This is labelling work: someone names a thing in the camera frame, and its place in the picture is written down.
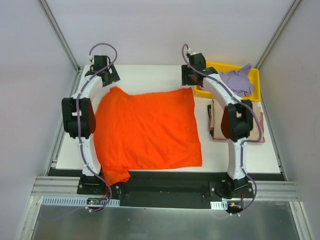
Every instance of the orange cloth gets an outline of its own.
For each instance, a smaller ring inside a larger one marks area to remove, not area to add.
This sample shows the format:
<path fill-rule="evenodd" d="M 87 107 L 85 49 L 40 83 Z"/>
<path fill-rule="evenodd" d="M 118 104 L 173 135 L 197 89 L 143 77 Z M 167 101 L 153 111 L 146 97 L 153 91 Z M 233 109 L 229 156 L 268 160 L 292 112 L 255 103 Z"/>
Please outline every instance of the orange cloth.
<path fill-rule="evenodd" d="M 109 184 L 126 182 L 129 170 L 202 165 L 191 88 L 129 95 L 113 87 L 95 113 L 97 158 Z"/>

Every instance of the gray wall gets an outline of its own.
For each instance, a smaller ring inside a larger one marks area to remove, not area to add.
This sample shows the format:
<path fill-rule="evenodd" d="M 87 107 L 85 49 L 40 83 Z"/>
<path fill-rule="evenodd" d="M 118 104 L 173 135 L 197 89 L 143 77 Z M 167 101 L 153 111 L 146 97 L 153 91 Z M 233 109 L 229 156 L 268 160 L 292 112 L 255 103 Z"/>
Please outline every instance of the gray wall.
<path fill-rule="evenodd" d="M 0 239 L 18 232 L 75 71 L 36 0 L 0 3 Z"/>
<path fill-rule="evenodd" d="M 181 47 L 187 42 L 193 51 L 205 53 L 207 61 L 255 65 L 292 1 L 48 0 L 48 4 L 81 66 L 90 63 L 87 49 L 101 41 L 116 47 L 117 64 L 179 65 Z"/>
<path fill-rule="evenodd" d="M 260 70 L 262 95 L 289 180 L 320 239 L 320 1 L 305 0 Z"/>

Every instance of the white table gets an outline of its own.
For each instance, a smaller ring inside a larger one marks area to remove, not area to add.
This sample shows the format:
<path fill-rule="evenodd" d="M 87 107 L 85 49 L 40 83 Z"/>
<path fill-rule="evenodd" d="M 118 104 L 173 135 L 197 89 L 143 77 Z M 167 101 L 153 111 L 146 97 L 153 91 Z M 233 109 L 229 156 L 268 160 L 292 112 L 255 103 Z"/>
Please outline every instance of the white table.
<path fill-rule="evenodd" d="M 181 88 L 180 65 L 116 65 L 120 81 L 113 84 L 128 94 L 171 91 Z M 89 65 L 84 67 L 86 73 Z M 84 75 L 79 86 L 84 83 Z M 106 90 L 101 90 L 94 99 L 92 106 L 97 109 Z M 195 118 L 202 149 L 201 167 L 182 167 L 177 169 L 159 170 L 171 172 L 226 172 L 228 168 L 228 144 L 224 141 L 213 141 L 208 131 L 207 105 L 208 98 L 194 97 Z M 264 119 L 265 143 L 249 143 L 247 146 L 247 170 L 249 173 L 278 174 L 280 169 L 273 148 L 269 129 Z M 75 141 L 69 134 L 63 137 L 62 146 L 57 159 L 56 169 L 82 170 L 82 160 Z"/>

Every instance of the yellow tray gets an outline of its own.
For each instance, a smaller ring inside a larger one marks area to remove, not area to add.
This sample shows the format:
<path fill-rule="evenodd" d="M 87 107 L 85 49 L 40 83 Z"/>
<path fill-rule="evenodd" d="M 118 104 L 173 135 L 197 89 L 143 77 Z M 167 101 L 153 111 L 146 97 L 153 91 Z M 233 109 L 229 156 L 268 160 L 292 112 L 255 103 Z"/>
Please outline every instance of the yellow tray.
<path fill-rule="evenodd" d="M 214 67 L 218 72 L 229 72 L 231 70 L 240 70 L 242 66 L 229 65 L 223 63 L 216 62 L 207 62 L 207 67 Z M 250 83 L 253 84 L 253 93 L 251 96 L 243 96 L 242 98 L 247 100 L 251 100 L 252 102 L 260 102 L 261 100 L 261 92 L 260 92 L 260 75 L 259 70 L 256 68 L 251 68 L 248 77 L 250 79 Z M 197 97 L 214 99 L 214 96 L 208 91 L 202 90 L 198 85 L 193 86 L 194 95 Z"/>

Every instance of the red fabric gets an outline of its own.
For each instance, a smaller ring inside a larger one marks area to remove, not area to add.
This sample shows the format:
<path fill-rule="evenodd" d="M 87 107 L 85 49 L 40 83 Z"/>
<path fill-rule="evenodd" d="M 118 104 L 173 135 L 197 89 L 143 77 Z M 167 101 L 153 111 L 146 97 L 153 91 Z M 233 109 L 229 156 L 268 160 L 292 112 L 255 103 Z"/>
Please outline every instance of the red fabric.
<path fill-rule="evenodd" d="M 95 113 L 94 146 L 105 179 L 126 182 L 129 170 L 202 165 L 191 88 L 129 95 L 113 87 Z"/>

